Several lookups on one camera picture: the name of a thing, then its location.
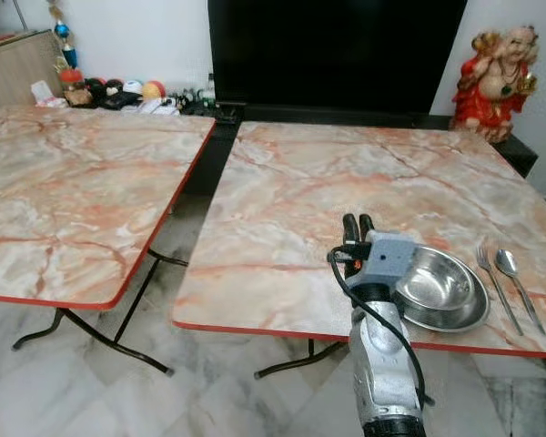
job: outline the fork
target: fork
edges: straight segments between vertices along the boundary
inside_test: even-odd
[[[514,316],[513,312],[511,311],[510,304],[508,303],[508,300],[506,299],[506,296],[503,293],[499,282],[495,279],[495,276],[493,276],[493,270],[491,270],[490,260],[488,259],[488,251],[483,243],[481,243],[477,247],[476,255],[477,263],[490,275],[491,282],[493,282],[493,286],[495,287],[495,290],[498,291],[498,295],[500,296],[501,305],[503,305],[503,308],[508,313],[508,317],[510,317],[511,323],[513,323],[513,326],[516,328],[518,335],[524,335],[523,331],[521,330],[520,324],[516,320],[516,316]]]

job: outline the red table edge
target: red table edge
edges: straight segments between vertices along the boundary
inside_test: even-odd
[[[123,285],[117,292],[117,295],[111,299],[108,302],[103,303],[75,303],[75,302],[60,302],[56,300],[40,300],[40,299],[27,299],[27,298],[13,298],[10,296],[0,296],[0,302],[9,302],[9,303],[21,303],[21,304],[28,304],[28,305],[39,305],[44,307],[54,307],[54,308],[69,308],[74,310],[100,310],[100,311],[107,311],[113,309],[117,303],[121,300],[123,295],[125,294],[127,287],[129,287],[129,282],[136,274],[137,270],[141,266],[142,262],[144,262],[144,258],[146,257],[147,250],[151,246],[152,242],[154,241],[154,238],[156,237],[157,233],[162,228],[162,225],[164,224],[164,221],[166,220],[168,211],[170,210],[170,207],[176,202],[177,198],[180,196],[180,193],[182,192],[182,189],[186,185],[188,179],[190,178],[190,175],[192,174],[192,170],[194,170],[194,167],[196,166],[198,160],[200,159],[200,156],[202,156],[202,152],[204,151],[208,140],[212,136],[212,133],[216,126],[216,120],[213,120],[212,126],[210,127],[209,131],[207,132],[207,135],[204,138],[204,141],[202,142],[202,145],[198,149],[198,152],[190,165],[188,166],[188,170],[182,180],[180,181],[180,185],[178,185],[178,188],[174,195],[172,196],[172,199],[168,202],[166,209],[160,216],[159,221],[156,224],[156,227],[150,234],[149,238],[146,241],[146,244],[142,248],[141,253],[136,259],[136,262],[134,263],[134,266],[129,271],[129,273],[126,276],[126,279],[124,280]]]
[[[216,325],[199,325],[196,323],[187,323],[183,321],[173,320],[172,324],[184,330],[207,330],[211,332],[226,332],[231,334],[252,334],[252,335],[270,335],[273,337],[288,337],[293,339],[312,339],[322,341],[342,341],[347,343],[349,337],[332,334],[319,334],[313,332],[295,332],[291,330],[262,330],[253,328],[229,328]],[[449,344],[423,343],[420,341],[412,341],[411,345],[416,349],[424,349],[430,351],[447,351],[447,352],[463,352],[463,353],[480,353],[485,355],[504,355],[512,357],[524,358],[542,358],[546,359],[546,352],[540,351],[518,351],[512,349],[492,349],[478,348],[475,346],[455,346]]]

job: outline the red figurine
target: red figurine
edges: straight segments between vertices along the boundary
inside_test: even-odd
[[[536,87],[528,66],[538,55],[537,39],[532,26],[517,27],[505,36],[487,32],[473,39],[477,55],[461,67],[452,129],[477,132],[491,143],[508,138],[511,111],[521,112]]]

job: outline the spoon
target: spoon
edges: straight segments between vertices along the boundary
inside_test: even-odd
[[[512,253],[505,249],[498,250],[498,253],[495,256],[495,265],[500,269],[501,273],[511,278],[520,292],[521,300],[524,302],[524,306],[526,307],[526,311],[528,311],[531,320],[538,327],[538,330],[546,335],[546,331],[542,327],[540,319],[538,319],[538,315],[531,303],[530,297],[518,279],[518,266],[516,265],[516,259],[513,257]]]

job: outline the wooden cabinet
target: wooden cabinet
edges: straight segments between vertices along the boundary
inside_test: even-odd
[[[0,45],[0,107],[34,105],[30,86],[45,80],[53,94],[63,92],[53,65],[61,56],[52,32],[35,32]]]

